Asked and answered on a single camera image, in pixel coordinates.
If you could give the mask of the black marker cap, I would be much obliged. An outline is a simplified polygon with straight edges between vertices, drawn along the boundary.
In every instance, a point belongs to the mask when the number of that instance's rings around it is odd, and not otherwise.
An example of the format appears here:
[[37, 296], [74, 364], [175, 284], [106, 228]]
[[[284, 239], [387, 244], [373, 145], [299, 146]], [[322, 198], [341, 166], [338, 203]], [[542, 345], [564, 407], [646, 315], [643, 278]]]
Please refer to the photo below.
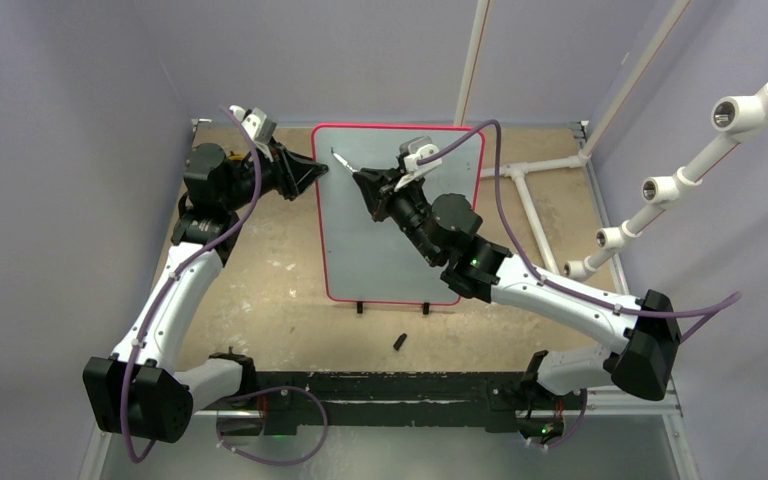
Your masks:
[[395, 351], [399, 351], [401, 347], [403, 346], [405, 340], [407, 339], [408, 335], [406, 333], [402, 333], [394, 342], [393, 349]]

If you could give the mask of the white whiteboard marker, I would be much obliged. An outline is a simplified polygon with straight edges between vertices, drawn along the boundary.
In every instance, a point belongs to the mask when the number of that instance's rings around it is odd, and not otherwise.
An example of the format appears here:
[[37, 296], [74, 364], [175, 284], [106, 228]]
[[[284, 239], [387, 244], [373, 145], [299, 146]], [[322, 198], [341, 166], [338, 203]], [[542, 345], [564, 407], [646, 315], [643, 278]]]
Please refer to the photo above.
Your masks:
[[336, 152], [333, 148], [330, 149], [330, 153], [333, 156], [333, 158], [342, 165], [350, 174], [355, 174], [358, 172], [358, 169], [355, 168], [353, 165], [351, 165], [342, 155], [340, 155], [338, 152]]

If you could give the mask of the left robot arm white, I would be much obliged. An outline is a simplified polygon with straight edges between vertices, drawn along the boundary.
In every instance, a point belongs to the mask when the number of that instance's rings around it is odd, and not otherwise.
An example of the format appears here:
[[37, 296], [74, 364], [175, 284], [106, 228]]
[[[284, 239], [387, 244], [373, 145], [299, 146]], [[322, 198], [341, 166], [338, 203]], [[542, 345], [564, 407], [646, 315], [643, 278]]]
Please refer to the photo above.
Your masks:
[[257, 151], [252, 158], [203, 143], [186, 156], [163, 275], [125, 337], [82, 373], [101, 431], [174, 443], [195, 412], [222, 399], [235, 409], [257, 399], [254, 362], [244, 354], [215, 353], [198, 367], [176, 369], [194, 315], [235, 247], [238, 210], [270, 192], [294, 200], [329, 170], [275, 140]]

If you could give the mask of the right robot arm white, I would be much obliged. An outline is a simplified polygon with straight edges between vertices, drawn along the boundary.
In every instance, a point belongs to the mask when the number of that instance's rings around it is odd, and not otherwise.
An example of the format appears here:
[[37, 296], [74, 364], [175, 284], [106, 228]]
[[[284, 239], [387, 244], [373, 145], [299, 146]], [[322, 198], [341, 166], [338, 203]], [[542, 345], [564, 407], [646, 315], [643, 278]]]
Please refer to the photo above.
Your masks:
[[521, 308], [595, 340], [590, 348], [533, 355], [521, 392], [536, 407], [576, 390], [615, 386], [649, 401], [667, 391], [680, 344], [668, 297], [638, 299], [526, 266], [509, 249], [479, 235], [483, 223], [461, 194], [427, 200], [422, 181], [401, 185], [397, 168], [352, 173], [375, 222], [392, 220], [441, 280], [463, 298]]

